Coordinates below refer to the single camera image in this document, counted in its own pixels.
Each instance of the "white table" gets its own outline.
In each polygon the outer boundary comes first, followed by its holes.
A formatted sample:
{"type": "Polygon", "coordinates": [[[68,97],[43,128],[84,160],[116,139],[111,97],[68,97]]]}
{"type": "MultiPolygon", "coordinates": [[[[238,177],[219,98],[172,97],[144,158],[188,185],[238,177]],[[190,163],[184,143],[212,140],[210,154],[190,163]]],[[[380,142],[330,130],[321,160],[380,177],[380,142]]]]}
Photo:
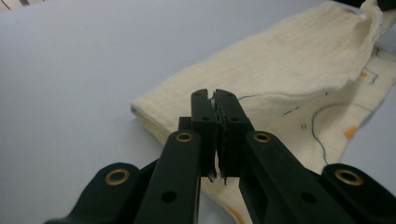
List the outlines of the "white table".
{"type": "MultiPolygon", "coordinates": [[[[64,217],[101,168],[157,159],[134,98],[320,2],[59,0],[1,13],[0,223],[64,217]]],[[[395,36],[382,40],[393,52],[395,36]]],[[[393,194],[395,102],[393,89],[343,158],[393,194]]],[[[203,196],[200,223],[231,221],[203,196]]]]}

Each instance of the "orange stain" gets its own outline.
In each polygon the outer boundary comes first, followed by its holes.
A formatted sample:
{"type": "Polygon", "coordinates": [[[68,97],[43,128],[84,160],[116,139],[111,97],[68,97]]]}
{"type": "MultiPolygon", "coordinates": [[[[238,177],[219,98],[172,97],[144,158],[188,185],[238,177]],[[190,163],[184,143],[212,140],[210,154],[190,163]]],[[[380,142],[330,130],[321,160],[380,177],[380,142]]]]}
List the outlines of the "orange stain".
{"type": "Polygon", "coordinates": [[[234,208],[232,208],[231,206],[227,206],[228,209],[230,209],[230,211],[233,213],[233,215],[238,219],[240,224],[245,224],[244,219],[242,218],[242,215],[234,208]]]}
{"type": "Polygon", "coordinates": [[[355,132],[358,130],[357,126],[352,126],[350,128],[348,128],[345,132],[344,132],[344,136],[347,139],[351,139],[353,137],[353,134],[355,134],[355,132]]]}
{"type": "Polygon", "coordinates": [[[361,72],[361,77],[362,78],[367,78],[368,74],[366,72],[361,72]]]}

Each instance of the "mounting hole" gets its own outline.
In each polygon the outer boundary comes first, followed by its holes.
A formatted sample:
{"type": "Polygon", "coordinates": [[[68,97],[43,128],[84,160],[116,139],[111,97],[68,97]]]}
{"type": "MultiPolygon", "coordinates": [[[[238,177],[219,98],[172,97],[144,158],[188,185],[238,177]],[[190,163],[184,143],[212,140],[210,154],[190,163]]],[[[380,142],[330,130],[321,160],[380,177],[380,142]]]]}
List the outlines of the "mounting hole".
{"type": "Polygon", "coordinates": [[[363,179],[355,172],[350,170],[338,169],[335,171],[335,176],[348,185],[360,186],[363,184],[363,179]]]}
{"type": "Polygon", "coordinates": [[[105,181],[110,186],[117,186],[127,181],[129,175],[129,171],[120,168],[108,173],[105,177],[105,181]]]}
{"type": "Polygon", "coordinates": [[[163,193],[163,196],[161,196],[161,200],[163,200],[164,203],[172,203],[176,198],[177,196],[173,191],[166,191],[163,193]]]}
{"type": "Polygon", "coordinates": [[[265,133],[256,133],[253,136],[254,140],[261,143],[268,143],[271,141],[271,137],[265,133]]]}
{"type": "Polygon", "coordinates": [[[315,195],[308,193],[308,192],[302,192],[300,194],[300,197],[304,200],[306,203],[316,203],[317,202],[317,197],[315,195]]]}
{"type": "Polygon", "coordinates": [[[176,140],[179,142],[190,142],[192,140],[192,135],[189,133],[180,133],[176,136],[176,140]]]}

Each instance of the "folded cloth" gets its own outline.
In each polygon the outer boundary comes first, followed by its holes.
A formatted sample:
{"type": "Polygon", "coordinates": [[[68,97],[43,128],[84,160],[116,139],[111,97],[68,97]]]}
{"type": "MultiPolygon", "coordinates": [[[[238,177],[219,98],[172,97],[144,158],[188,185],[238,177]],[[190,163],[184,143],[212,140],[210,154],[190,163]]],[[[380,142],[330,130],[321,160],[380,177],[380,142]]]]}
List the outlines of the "folded cloth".
{"type": "MultiPolygon", "coordinates": [[[[308,169],[340,160],[347,141],[396,81],[396,57],[374,48],[395,22],[366,1],[361,13],[327,2],[248,37],[168,78],[135,99],[132,111],[164,143],[190,94],[224,89],[239,99],[256,130],[274,133],[308,169]]],[[[202,183],[240,223],[250,223],[237,178],[202,183]]]]}

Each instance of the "brass grommet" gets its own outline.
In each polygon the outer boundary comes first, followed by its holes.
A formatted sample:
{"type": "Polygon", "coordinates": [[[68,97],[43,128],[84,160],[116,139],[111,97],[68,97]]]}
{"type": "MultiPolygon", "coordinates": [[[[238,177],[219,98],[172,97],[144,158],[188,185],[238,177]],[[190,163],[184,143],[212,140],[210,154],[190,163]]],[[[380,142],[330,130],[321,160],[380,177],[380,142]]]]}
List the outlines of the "brass grommet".
{"type": "Polygon", "coordinates": [[[116,185],[120,185],[123,182],[127,181],[129,178],[129,175],[130,175],[129,171],[120,168],[120,169],[116,169],[116,170],[113,170],[110,173],[108,173],[106,175],[105,181],[108,185],[116,186],[116,185]],[[116,174],[122,174],[122,177],[121,178],[112,178],[113,175],[116,175],[116,174]]]}
{"type": "Polygon", "coordinates": [[[363,184],[363,179],[355,172],[352,172],[350,170],[338,169],[334,173],[339,180],[348,185],[360,186],[363,184]]]}
{"type": "Polygon", "coordinates": [[[265,133],[256,133],[253,135],[254,140],[261,142],[261,143],[268,143],[271,141],[271,136],[265,133]]]}
{"type": "Polygon", "coordinates": [[[192,135],[190,133],[180,133],[176,136],[176,140],[179,142],[190,142],[192,135]]]}

